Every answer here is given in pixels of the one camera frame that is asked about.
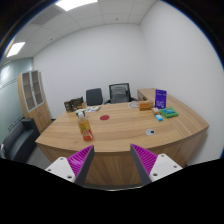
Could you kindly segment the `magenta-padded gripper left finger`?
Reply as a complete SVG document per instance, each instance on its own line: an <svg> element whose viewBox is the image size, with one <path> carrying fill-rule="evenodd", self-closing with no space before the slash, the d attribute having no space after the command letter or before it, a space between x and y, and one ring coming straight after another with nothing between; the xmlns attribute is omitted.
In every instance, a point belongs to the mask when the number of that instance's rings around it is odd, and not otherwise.
<svg viewBox="0 0 224 224"><path fill-rule="evenodd" d="M46 168L46 171L83 186L94 154L94 146L90 145L68 158L59 157Z"/></svg>

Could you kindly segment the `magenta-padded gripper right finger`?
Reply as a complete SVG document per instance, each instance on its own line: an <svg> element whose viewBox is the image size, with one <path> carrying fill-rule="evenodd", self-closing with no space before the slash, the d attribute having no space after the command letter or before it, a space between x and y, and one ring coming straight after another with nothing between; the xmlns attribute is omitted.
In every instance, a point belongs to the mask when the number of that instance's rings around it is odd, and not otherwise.
<svg viewBox="0 0 224 224"><path fill-rule="evenodd" d="M130 154L134 160L141 183L147 185L182 169L169 156L155 153L138 145L130 145Z"/></svg>

